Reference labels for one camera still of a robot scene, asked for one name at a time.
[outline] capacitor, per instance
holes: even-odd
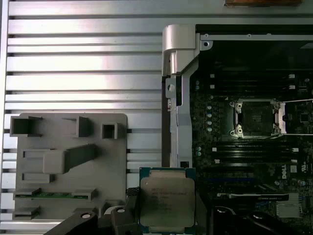
[[[305,186],[305,181],[303,181],[303,180],[298,180],[298,184],[299,184],[301,187],[303,187],[303,186]]]

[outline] ridged aluminum surface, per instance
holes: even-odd
[[[226,8],[219,0],[2,1],[0,230],[44,233],[59,221],[12,221],[23,112],[126,113],[127,186],[161,166],[162,30],[169,24],[312,24],[297,8]]]

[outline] green circuit strip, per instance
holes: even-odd
[[[69,192],[39,192],[32,195],[18,194],[16,198],[43,198],[43,199],[88,199],[88,196],[73,196]]]

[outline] motherboard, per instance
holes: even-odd
[[[308,72],[192,75],[193,167],[215,205],[313,233],[312,88]]]

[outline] cpu socket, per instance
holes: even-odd
[[[280,103],[275,99],[238,99],[229,103],[234,108],[234,129],[230,135],[243,138],[264,138],[284,133],[280,127]]]

